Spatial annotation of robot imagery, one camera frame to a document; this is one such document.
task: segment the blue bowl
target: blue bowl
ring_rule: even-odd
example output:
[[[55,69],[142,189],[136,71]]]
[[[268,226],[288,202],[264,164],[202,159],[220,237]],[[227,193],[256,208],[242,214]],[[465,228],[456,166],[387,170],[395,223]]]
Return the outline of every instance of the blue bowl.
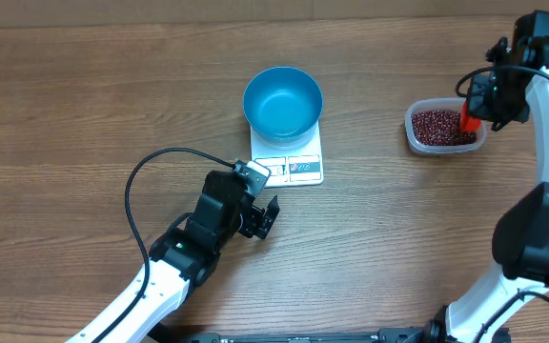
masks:
[[[249,124],[274,142],[291,142],[312,132],[323,110],[323,95],[308,73],[274,67],[259,73],[243,96]]]

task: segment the red beans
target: red beans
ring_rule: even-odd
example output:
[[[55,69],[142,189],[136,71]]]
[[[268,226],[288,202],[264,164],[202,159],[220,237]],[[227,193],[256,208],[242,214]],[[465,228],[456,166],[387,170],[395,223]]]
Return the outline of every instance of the red beans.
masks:
[[[419,112],[412,117],[417,140],[429,146],[456,146],[476,142],[475,132],[462,132],[461,113],[452,110]]]

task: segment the plastic container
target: plastic container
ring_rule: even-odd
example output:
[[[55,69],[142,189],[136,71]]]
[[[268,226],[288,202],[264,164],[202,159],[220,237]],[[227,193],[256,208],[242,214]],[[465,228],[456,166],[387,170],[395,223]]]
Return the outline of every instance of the plastic container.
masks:
[[[476,143],[465,144],[460,146],[427,146],[418,142],[415,136],[415,131],[412,128],[413,115],[422,111],[431,110],[455,110],[461,111],[465,99],[463,98],[435,98],[429,100],[420,100],[414,103],[410,109],[406,112],[406,136],[408,137],[408,146],[410,150],[417,154],[423,155],[442,155],[449,153],[459,153],[474,151],[479,148],[486,140],[486,133],[488,128],[486,124],[482,122],[480,128],[477,131]]]

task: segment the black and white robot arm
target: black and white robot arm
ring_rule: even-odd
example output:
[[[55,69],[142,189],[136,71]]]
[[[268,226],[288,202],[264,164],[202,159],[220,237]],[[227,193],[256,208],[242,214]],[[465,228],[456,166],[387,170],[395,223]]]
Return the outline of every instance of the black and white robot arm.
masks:
[[[519,64],[539,68],[549,75],[549,32],[537,33],[536,27],[549,30],[549,13],[536,11],[520,18],[515,46],[500,50],[500,56],[491,55],[495,57],[493,72],[488,78],[473,80],[468,91],[468,114],[494,122],[496,131],[510,119],[525,121],[526,116],[522,116],[530,109],[535,123],[537,174],[535,189],[499,220],[493,236],[495,261],[488,272],[446,309],[446,335],[458,342],[492,342],[497,330],[534,298],[522,296],[523,293],[545,294],[549,291],[549,80],[525,71],[510,75],[505,72],[513,69],[497,69],[498,62],[501,65],[517,63],[514,58],[518,55],[525,58],[532,55],[537,65],[531,66],[531,61],[526,60]],[[518,37],[519,30],[530,36]],[[512,91],[501,94],[508,89]],[[515,99],[516,91],[524,93],[521,99],[524,101]],[[510,113],[518,116],[505,118]]]
[[[101,342],[140,342],[167,314],[177,310],[192,291],[213,273],[220,249],[239,232],[266,238],[276,216],[276,197],[266,210],[253,205],[270,171],[250,161],[237,161],[232,171],[211,171],[193,213],[181,216],[150,249],[150,277],[142,298]],[[177,225],[187,218],[185,230]],[[70,343],[99,341],[97,337],[124,312],[145,277],[145,265],[124,290]]]

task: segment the wooden table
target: wooden table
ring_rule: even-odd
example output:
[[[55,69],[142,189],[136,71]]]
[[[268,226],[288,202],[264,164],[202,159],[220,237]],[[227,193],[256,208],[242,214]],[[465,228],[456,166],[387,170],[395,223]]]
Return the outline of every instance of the wooden table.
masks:
[[[0,342],[62,341],[131,281],[129,172],[169,146],[250,158],[248,81],[293,65],[321,85],[325,183],[267,190],[266,241],[237,237],[171,327],[220,333],[422,326],[486,271],[498,219],[532,188],[532,124],[477,152],[408,151],[404,113],[453,96],[516,16],[0,30]],[[147,244],[191,211],[218,167],[183,154],[139,173]],[[511,322],[549,341],[549,306]]]

